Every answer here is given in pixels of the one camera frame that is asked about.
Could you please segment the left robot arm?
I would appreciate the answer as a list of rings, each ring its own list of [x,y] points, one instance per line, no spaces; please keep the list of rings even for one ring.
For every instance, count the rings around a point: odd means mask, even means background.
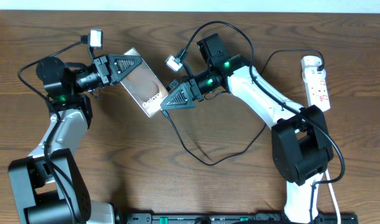
[[[48,93],[50,126],[27,157],[8,167],[21,223],[126,223],[114,205],[90,198],[74,155],[93,117],[86,92],[122,81],[142,62],[138,55],[102,55],[91,65],[53,55],[34,62]]]

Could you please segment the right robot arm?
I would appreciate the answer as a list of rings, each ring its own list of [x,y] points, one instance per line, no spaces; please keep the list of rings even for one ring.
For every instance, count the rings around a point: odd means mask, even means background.
[[[325,61],[318,52],[301,59],[308,107],[292,101],[262,77],[242,55],[231,55],[219,34],[197,42],[206,70],[189,73],[162,101],[161,111],[187,109],[222,87],[246,103],[271,130],[272,158],[287,182],[284,214],[290,222],[314,223],[316,191],[333,158],[333,142],[324,112],[330,108],[325,86]]]

